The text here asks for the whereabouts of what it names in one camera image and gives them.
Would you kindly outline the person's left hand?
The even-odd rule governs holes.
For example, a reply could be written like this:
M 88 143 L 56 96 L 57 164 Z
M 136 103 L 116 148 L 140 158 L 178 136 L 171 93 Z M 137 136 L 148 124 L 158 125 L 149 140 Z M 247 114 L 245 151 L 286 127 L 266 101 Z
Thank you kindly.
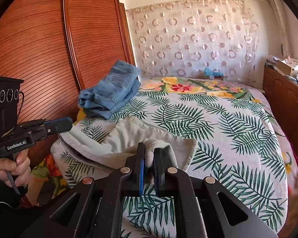
M 15 186 L 26 187 L 31 179 L 30 159 L 28 157 L 28 149 L 21 151 L 15 161 L 8 158 L 0 158 L 0 180 L 7 186 L 13 187 L 8 179 L 6 171 L 9 171 L 12 176 L 16 176 L 14 181 Z

